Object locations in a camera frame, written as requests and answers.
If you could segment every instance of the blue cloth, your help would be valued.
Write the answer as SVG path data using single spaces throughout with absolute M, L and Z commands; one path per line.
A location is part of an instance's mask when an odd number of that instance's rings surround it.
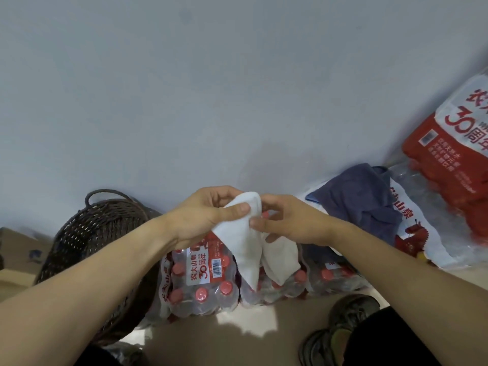
M 393 246 L 402 214 L 393 208 L 390 173 L 386 167 L 367 163 L 346 169 L 307 200 L 318 202 L 331 216 L 349 221 Z M 304 253 L 316 262 L 343 262 L 344 258 L 328 247 L 307 246 Z

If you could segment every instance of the hand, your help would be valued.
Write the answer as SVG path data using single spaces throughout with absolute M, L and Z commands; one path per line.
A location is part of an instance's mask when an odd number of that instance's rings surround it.
M 267 242 L 273 242 L 279 236 L 300 243 L 318 246 L 333 246 L 337 227 L 347 224 L 322 213 L 291 195 L 261 195 L 263 211 L 275 210 L 269 219 L 253 217 L 249 226 L 270 235 Z
M 247 215 L 251 209 L 247 203 L 222 208 L 239 194 L 242 191 L 231 186 L 204 187 L 162 216 L 176 235 L 173 249 L 186 249 L 202 240 L 217 223 Z

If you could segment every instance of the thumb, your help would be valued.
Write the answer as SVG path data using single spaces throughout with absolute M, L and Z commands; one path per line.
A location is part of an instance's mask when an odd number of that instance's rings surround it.
M 267 232 L 269 234 L 284 235 L 283 221 L 273 221 L 261 217 L 253 217 L 249 220 L 249 227 L 259 232 Z
M 249 213 L 251 207 L 247 203 L 240 203 L 227 208 L 218 208 L 219 222 L 234 221 Z

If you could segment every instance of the sneaker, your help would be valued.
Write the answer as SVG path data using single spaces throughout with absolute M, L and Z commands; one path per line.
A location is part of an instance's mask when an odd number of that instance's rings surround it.
M 347 339 L 367 317 L 379 311 L 375 298 L 364 294 L 342 297 L 329 313 L 329 329 L 317 330 L 300 345 L 302 366 L 340 366 Z

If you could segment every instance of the fingernail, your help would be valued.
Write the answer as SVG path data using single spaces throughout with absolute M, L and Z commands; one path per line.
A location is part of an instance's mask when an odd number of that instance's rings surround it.
M 246 212 L 247 213 L 247 212 L 249 212 L 249 209 L 251 209 L 251 206 L 249 204 L 247 204 L 247 203 L 242 203 L 241 204 L 241 211 L 242 212 Z

